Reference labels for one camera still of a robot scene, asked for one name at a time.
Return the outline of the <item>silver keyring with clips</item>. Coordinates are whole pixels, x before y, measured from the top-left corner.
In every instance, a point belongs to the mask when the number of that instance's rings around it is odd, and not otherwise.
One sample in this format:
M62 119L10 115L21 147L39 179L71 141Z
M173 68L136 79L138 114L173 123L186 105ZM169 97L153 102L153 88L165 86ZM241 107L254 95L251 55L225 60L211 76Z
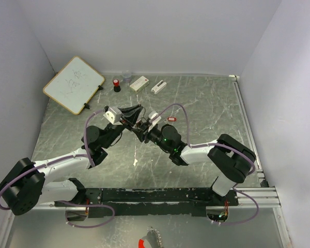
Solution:
M145 116L145 113L146 113L146 109L143 108L142 111L140 112L139 116L138 116L138 120L135 124L135 127L136 128L139 128L142 124L143 124L143 120L145 119L144 116Z

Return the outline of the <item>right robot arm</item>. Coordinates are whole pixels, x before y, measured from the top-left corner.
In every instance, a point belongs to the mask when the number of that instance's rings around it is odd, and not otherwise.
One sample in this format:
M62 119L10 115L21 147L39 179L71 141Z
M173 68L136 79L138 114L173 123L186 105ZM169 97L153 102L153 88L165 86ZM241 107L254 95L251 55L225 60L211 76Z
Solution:
M209 143L188 145L181 140L177 129L169 124L162 128L142 123L132 129L141 142L153 142L178 166L194 163L212 162L220 170L209 192L210 202L221 205L227 199L227 193L255 170L256 154L249 148L229 136L222 134Z

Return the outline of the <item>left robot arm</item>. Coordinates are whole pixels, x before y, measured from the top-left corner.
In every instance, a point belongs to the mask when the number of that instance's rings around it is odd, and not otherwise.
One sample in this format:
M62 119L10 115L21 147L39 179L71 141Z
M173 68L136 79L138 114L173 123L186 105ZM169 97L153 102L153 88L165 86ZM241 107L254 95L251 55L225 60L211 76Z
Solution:
M57 179L74 170L100 165L107 156L105 150L125 129L133 129L142 111L141 104L127 108L106 106L87 118L81 148L48 160L20 159L0 183L0 209L22 215L47 202L63 200L82 205L85 187L74 178L61 182Z

